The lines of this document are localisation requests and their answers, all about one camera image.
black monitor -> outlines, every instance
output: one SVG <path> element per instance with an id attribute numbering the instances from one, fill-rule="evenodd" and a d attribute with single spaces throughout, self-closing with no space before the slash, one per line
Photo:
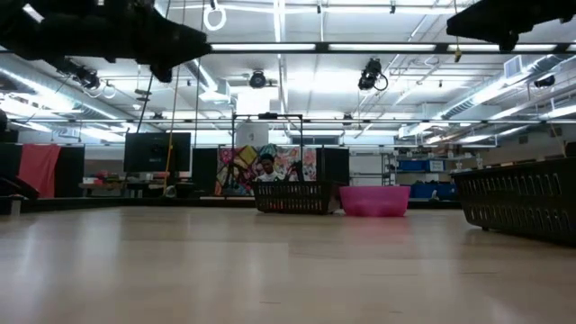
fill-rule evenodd
<path id="1" fill-rule="evenodd" d="M 169 133 L 128 133 L 124 148 L 124 172 L 166 171 Z M 172 134 L 168 171 L 190 171 L 190 133 Z"/>

person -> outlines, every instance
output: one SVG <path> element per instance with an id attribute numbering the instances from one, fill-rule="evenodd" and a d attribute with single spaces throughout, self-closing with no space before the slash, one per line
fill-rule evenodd
<path id="1" fill-rule="evenodd" d="M 274 157 L 271 154 L 263 154 L 260 157 L 260 165 L 264 173 L 256 180 L 262 182 L 281 181 L 283 178 L 274 170 Z"/>

pink plastic tub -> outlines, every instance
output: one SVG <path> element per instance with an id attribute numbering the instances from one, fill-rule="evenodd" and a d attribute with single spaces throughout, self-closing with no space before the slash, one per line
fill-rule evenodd
<path id="1" fill-rule="evenodd" d="M 403 217 L 408 208 L 408 186 L 349 186 L 340 188 L 349 216 Z"/>

ceiling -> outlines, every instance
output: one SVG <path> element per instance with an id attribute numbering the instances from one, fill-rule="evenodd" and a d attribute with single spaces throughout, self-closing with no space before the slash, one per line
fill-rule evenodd
<path id="1" fill-rule="evenodd" d="M 284 14 L 278 14 L 279 22 L 275 23 L 274 2 L 278 0 L 220 0 L 218 5 L 226 11 L 226 22 L 217 31 L 209 31 L 203 23 L 202 5 L 210 1 L 170 2 L 168 18 L 201 30 L 208 34 L 209 42 L 451 42 L 455 37 L 446 35 L 446 20 L 453 14 L 440 14 L 454 10 L 451 0 L 397 0 L 396 5 L 403 8 L 425 8 L 428 14 L 386 13 L 390 1 L 370 0 L 285 0 Z M 473 1 L 458 1 L 459 8 L 466 7 Z M 316 12 L 321 3 L 323 13 Z M 357 8 L 338 12 L 342 5 L 367 7 L 364 12 Z M 167 8 L 167 0 L 158 0 L 157 7 Z M 308 11 L 292 13 L 293 10 Z M 216 24 L 218 13 L 210 13 L 210 22 Z M 576 22 L 560 24 L 557 21 L 538 25 L 533 31 L 522 34 L 521 42 L 572 42 L 576 40 Z M 455 63 L 453 55 L 371 55 L 371 54 L 212 54 L 203 57 L 200 64 L 214 80 L 224 79 L 231 85 L 232 96 L 249 90 L 247 76 L 254 70 L 263 70 L 268 79 L 279 80 L 279 65 L 284 65 L 283 86 L 287 96 L 285 111 L 302 113 L 310 118 L 342 118 L 344 113 L 352 113 L 355 118 L 433 118 L 438 109 L 447 103 L 471 92 L 483 82 L 502 72 L 503 64 L 513 55 L 464 55 Z M 385 68 L 384 74 L 389 78 L 390 86 L 383 92 L 360 92 L 357 88 L 360 71 L 370 58 L 378 58 Z M 73 58 L 79 64 L 98 71 L 98 76 L 115 88 L 104 89 L 96 100 L 117 108 L 119 112 L 139 117 L 141 103 L 135 89 L 147 89 L 150 81 L 148 67 L 139 67 L 134 61 L 119 59 L 110 64 L 102 58 Z M 60 82 L 66 80 L 54 67 L 41 61 L 26 62 L 36 68 L 38 73 L 47 74 Z M 496 95 L 484 102 L 484 105 L 497 106 L 497 111 L 506 110 L 529 99 L 571 86 L 576 71 L 572 62 L 557 68 L 556 86 L 553 88 L 531 89 L 528 94 L 525 84 L 515 85 L 507 92 Z M 171 84 L 161 84 L 152 80 L 148 103 L 148 118 L 153 112 L 164 111 L 170 118 L 173 109 L 176 118 L 194 118 L 198 106 L 199 118 L 230 117 L 233 104 L 211 103 L 198 100 L 202 89 L 196 88 L 196 79 L 190 72 L 180 67 L 174 71 Z M 66 81 L 69 86 L 81 90 L 73 81 Z M 273 101 L 272 110 L 280 112 L 279 91 L 276 87 L 267 89 Z M 98 95 L 102 88 L 92 95 Z M 478 112 L 474 118 L 482 115 L 482 106 L 474 107 Z M 523 113 L 533 113 L 528 109 Z M 400 124 L 375 124 L 370 131 L 397 130 Z M 190 124 L 177 124 L 176 128 L 191 127 Z M 227 123 L 199 124 L 200 128 L 225 130 Z M 314 128 L 334 128 L 334 125 L 310 125 Z"/>

graffiti mural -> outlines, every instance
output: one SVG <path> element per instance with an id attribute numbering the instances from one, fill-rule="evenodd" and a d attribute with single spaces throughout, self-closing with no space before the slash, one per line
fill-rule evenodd
<path id="1" fill-rule="evenodd" d="M 283 148 L 270 144 L 260 148 L 245 146 L 235 150 L 234 162 L 230 167 L 232 148 L 219 149 L 215 189 L 217 195 L 251 195 L 252 182 L 263 174 L 259 159 L 264 154 L 274 157 L 274 171 L 283 176 L 290 172 L 295 162 L 300 161 L 300 148 Z M 304 181 L 316 181 L 316 149 L 304 148 L 302 158 Z"/>

